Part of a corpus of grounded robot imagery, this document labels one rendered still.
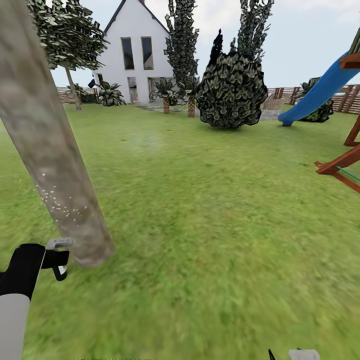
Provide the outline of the pesticide atomizer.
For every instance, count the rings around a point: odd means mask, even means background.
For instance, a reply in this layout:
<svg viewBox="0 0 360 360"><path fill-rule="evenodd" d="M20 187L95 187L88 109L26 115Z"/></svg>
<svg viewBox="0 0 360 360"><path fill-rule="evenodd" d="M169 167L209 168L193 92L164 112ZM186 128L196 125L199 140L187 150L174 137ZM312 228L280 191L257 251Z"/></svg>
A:
<svg viewBox="0 0 360 360"><path fill-rule="evenodd" d="M53 272L55 273L56 279L59 282L63 281L64 279L66 279L68 277L65 265L53 266L52 269L53 269Z"/></svg>

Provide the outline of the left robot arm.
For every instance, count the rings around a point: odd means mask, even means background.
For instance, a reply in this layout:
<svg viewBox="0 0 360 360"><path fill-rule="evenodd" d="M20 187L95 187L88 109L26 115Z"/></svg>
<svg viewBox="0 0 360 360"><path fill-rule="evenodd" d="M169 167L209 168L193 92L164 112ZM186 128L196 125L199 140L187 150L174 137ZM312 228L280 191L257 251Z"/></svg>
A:
<svg viewBox="0 0 360 360"><path fill-rule="evenodd" d="M51 239L48 245L25 243L16 248L6 272L0 272L0 360L21 360L32 292L41 269L65 266L76 240Z"/></svg>

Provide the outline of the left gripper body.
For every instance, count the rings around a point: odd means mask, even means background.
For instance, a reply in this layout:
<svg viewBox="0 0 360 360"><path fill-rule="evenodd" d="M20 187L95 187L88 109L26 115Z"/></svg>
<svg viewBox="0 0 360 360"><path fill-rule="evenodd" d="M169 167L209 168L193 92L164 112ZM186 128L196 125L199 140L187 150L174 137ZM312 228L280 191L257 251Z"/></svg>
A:
<svg viewBox="0 0 360 360"><path fill-rule="evenodd" d="M69 251L53 251L49 250L51 254L51 260L50 262L44 267L52 268L52 267L59 267L59 266L65 266L68 263L69 260Z"/></svg>

